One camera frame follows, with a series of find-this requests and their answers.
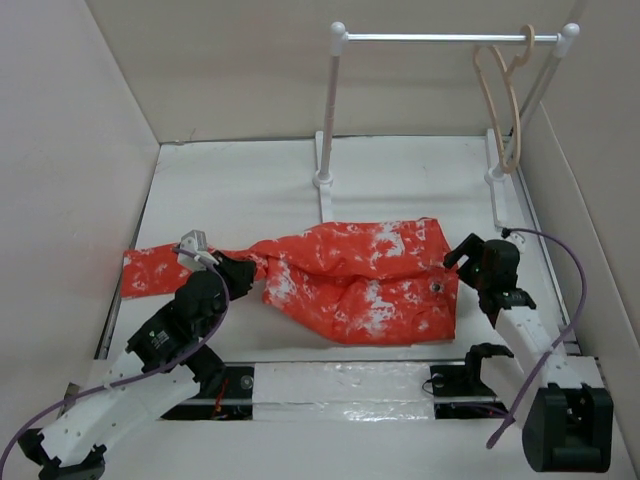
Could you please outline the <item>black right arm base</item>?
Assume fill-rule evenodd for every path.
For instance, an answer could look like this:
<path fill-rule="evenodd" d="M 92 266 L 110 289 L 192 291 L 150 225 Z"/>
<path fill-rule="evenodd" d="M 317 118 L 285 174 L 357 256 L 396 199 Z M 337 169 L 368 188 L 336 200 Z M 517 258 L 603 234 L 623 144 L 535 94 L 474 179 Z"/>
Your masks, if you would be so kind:
<path fill-rule="evenodd" d="M 503 419 L 507 409 L 481 380 L 481 367 L 487 359 L 513 353 L 503 345 L 472 345 L 461 364 L 435 364 L 422 390 L 434 400 L 436 420 Z"/>

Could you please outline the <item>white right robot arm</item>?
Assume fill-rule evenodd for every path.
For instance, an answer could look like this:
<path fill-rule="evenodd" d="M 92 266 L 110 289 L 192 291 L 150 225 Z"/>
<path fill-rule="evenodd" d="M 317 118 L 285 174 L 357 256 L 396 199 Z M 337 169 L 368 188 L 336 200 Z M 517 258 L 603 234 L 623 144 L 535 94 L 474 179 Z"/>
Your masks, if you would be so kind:
<path fill-rule="evenodd" d="M 508 428 L 521 430 L 524 456 L 536 472 L 605 473 L 611 465 L 614 402 L 569 363 L 561 345 L 575 325 L 548 333 L 537 304 L 518 287 L 520 250 L 505 228 L 498 239 L 469 234 L 444 257 L 444 266 L 478 295 L 480 310 L 502 338 L 473 346 L 462 381 L 473 393 L 489 389 L 505 406 L 501 425 L 486 446 Z"/>

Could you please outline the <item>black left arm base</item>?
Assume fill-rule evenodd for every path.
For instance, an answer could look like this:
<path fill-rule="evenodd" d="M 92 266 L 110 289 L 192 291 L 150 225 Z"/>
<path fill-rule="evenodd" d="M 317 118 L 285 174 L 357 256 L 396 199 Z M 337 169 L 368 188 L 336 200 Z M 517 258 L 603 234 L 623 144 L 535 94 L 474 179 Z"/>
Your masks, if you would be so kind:
<path fill-rule="evenodd" d="M 187 367 L 199 390 L 164 413 L 168 421 L 239 421 L 253 418 L 255 367 L 225 363 L 203 346 L 180 364 Z"/>

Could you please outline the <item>red white patterned trousers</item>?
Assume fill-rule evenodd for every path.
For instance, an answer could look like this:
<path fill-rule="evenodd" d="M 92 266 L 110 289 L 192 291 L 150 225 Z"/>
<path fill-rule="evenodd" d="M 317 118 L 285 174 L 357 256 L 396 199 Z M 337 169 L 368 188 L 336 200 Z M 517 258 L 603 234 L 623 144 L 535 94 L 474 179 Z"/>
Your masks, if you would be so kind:
<path fill-rule="evenodd" d="M 459 281 L 445 269 L 450 247 L 432 218 L 328 222 L 228 250 L 251 260 L 262 300 L 344 345 L 451 341 Z"/>

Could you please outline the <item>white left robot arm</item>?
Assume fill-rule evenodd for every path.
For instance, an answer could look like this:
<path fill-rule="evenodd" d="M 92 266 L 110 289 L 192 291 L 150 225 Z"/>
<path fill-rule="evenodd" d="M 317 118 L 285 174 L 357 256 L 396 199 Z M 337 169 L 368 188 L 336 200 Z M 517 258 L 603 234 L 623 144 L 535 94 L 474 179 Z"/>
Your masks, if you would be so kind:
<path fill-rule="evenodd" d="M 46 408 L 67 406 L 51 424 L 28 421 L 13 442 L 41 479 L 98 479 L 116 444 L 196 395 L 225 383 L 226 365 L 208 346 L 232 301 L 253 287 L 256 265 L 220 252 L 180 252 L 191 274 L 171 301 L 127 341 L 100 384 Z"/>

